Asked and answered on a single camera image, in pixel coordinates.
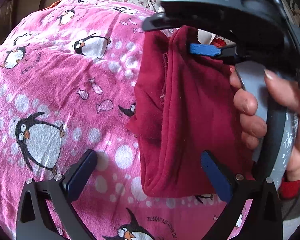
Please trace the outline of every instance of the metal screw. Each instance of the metal screw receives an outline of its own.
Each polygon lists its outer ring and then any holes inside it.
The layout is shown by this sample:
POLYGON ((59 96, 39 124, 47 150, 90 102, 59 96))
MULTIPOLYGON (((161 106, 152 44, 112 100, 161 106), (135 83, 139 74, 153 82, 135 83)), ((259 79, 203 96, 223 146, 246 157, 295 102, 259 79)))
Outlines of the metal screw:
POLYGON ((26 179, 26 184, 30 184, 32 182, 32 178, 26 179))
POLYGON ((242 174, 236 174, 235 179, 236 180, 243 180, 244 176, 242 174))
POLYGON ((54 180, 56 180, 56 181, 61 180, 61 179, 62 179, 62 174, 57 174, 57 175, 55 175, 53 178, 54 178, 54 180))
POLYGON ((273 182, 273 179, 271 179, 270 177, 266 178, 266 182, 271 184, 273 182))

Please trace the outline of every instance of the pink fish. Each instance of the pink fish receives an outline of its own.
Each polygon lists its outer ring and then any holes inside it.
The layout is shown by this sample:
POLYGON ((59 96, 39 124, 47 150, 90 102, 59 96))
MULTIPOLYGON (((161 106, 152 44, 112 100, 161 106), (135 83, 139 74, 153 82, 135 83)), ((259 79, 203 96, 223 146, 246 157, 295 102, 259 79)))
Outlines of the pink fish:
POLYGON ((79 96, 83 99, 83 100, 86 100, 88 99, 89 97, 89 94, 87 91, 84 91, 84 90, 78 90, 77 94, 79 94, 79 96))
POLYGON ((102 101, 99 105, 96 104, 97 107, 97 113, 99 114, 100 111, 110 111, 113 108, 112 101, 109 99, 106 99, 102 101))
POLYGON ((128 25, 126 22, 120 21, 119 23, 123 24, 123 25, 128 25))
POLYGON ((137 23, 132 21, 130 18, 128 18, 128 21, 131 22, 133 25, 137 25, 137 23))
POLYGON ((89 79, 89 82, 92 85, 92 89, 93 91, 95 91, 98 95, 102 95, 103 91, 101 89, 101 87, 99 87, 95 82, 94 82, 94 78, 89 79))
POLYGON ((133 28, 133 33, 144 33, 145 31, 142 28, 133 28))

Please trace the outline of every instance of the human hand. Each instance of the human hand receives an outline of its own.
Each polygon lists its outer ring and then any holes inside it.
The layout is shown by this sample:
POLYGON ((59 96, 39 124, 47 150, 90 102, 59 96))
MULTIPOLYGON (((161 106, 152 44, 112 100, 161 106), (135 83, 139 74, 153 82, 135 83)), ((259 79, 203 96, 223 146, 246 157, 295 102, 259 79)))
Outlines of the human hand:
MULTIPOLYGON (((282 79, 270 70, 265 70, 265 82, 269 94, 277 103, 299 115, 297 137, 287 165, 286 176, 288 181, 300 180, 300 89, 296 82, 282 79)), ((263 137, 267 132, 266 122, 254 115, 258 102, 251 93, 242 89, 236 72, 231 74, 230 84, 239 88, 233 101, 234 106, 241 112, 240 124, 243 129, 241 139, 249 149, 253 150, 259 144, 258 138, 263 137)))

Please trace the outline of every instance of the pink bedsheet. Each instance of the pink bedsheet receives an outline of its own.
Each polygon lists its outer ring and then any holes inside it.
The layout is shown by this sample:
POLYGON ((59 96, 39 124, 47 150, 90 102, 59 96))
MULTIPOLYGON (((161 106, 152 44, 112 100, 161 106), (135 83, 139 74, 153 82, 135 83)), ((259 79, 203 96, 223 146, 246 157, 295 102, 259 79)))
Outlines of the pink bedsheet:
POLYGON ((0 46, 0 225, 12 237, 25 180, 64 173, 88 148, 98 165, 73 206, 99 240, 201 239, 223 210, 216 195, 201 204, 142 190, 137 139, 125 124, 136 107, 141 24, 151 14, 116 1, 63 0, 24 18, 0 46))

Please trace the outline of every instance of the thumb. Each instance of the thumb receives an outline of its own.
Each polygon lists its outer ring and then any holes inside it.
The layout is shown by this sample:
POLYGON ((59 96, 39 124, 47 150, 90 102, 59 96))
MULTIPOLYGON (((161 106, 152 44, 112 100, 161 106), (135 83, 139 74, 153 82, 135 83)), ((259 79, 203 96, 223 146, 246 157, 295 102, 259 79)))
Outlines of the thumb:
POLYGON ((300 89, 297 82, 282 79, 267 69, 265 82, 269 94, 277 103, 300 115, 300 89))

